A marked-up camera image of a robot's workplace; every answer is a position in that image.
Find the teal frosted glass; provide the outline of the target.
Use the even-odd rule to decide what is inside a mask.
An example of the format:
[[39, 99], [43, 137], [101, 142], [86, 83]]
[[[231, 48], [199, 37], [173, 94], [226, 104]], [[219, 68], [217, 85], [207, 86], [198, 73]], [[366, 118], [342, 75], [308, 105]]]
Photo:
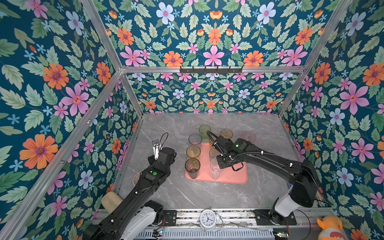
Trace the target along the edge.
[[214, 148], [211, 148], [210, 151], [209, 151], [209, 157], [211, 160], [213, 159], [216, 159], [217, 156], [219, 156], [221, 153], [219, 151], [217, 151], [216, 149]]

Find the short pink glass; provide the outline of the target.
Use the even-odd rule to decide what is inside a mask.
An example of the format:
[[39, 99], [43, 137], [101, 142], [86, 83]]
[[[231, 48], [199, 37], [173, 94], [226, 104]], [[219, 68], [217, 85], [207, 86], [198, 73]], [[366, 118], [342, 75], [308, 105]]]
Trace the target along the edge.
[[216, 158], [210, 160], [210, 167], [212, 178], [217, 180], [221, 176], [223, 170], [220, 168]]

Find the tall green glass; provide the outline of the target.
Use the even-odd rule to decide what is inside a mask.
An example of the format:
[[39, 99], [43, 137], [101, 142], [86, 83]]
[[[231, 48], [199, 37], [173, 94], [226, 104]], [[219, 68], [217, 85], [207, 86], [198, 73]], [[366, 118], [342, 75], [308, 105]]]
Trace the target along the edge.
[[198, 146], [189, 146], [186, 150], [186, 155], [188, 159], [200, 159], [201, 149]]

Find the tall grey smoky glass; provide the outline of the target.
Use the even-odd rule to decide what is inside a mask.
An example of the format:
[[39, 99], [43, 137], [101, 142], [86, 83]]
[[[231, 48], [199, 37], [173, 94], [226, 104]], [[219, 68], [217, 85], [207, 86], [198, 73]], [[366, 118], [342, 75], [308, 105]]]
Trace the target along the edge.
[[185, 163], [185, 169], [188, 173], [188, 175], [195, 179], [198, 176], [198, 172], [200, 170], [201, 163], [198, 159], [192, 158], [188, 159]]

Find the clear blue tall glass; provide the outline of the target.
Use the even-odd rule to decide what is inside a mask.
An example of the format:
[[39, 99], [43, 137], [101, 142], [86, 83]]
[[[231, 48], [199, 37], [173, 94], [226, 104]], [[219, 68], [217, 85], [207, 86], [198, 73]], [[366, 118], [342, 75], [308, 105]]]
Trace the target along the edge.
[[198, 147], [202, 143], [203, 138], [200, 134], [191, 134], [188, 138], [188, 141], [191, 146]]

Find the short green glass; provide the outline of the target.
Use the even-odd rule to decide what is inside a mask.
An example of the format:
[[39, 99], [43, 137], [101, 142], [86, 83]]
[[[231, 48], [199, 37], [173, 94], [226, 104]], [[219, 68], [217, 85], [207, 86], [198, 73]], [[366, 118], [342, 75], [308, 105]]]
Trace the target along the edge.
[[209, 125], [201, 125], [199, 127], [199, 133], [202, 137], [203, 142], [209, 141], [209, 137], [207, 132], [211, 131], [211, 127]]

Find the tall yellow glass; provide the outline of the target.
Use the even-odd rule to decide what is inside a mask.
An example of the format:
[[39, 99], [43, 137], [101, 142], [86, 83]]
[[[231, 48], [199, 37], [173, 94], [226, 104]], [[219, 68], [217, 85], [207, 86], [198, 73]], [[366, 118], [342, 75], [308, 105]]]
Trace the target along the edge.
[[214, 144], [215, 141], [209, 139], [209, 143], [210, 143], [210, 148], [212, 149], [213, 148], [213, 144]]

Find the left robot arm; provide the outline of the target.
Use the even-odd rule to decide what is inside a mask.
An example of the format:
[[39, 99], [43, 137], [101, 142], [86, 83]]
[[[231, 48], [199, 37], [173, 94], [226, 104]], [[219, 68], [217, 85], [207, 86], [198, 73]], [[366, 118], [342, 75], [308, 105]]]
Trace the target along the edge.
[[120, 240], [124, 230], [139, 208], [151, 197], [171, 174], [171, 165], [177, 153], [172, 148], [162, 148], [156, 159], [148, 157], [150, 166], [141, 172], [137, 184], [127, 197], [98, 225], [89, 225], [83, 233], [84, 240]]

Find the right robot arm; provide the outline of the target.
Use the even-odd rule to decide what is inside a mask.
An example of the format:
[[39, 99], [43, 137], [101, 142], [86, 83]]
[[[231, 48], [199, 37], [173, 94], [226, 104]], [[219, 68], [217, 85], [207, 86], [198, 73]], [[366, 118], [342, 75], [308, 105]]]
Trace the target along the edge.
[[300, 207], [313, 206], [318, 193], [319, 178], [312, 162], [298, 162], [280, 157], [244, 139], [233, 142], [213, 135], [210, 141], [212, 147], [219, 152], [217, 161], [220, 169], [232, 168], [237, 172], [239, 169], [235, 169], [234, 165], [248, 163], [261, 167], [292, 185], [283, 197], [275, 201], [266, 215], [273, 224], [281, 224]]

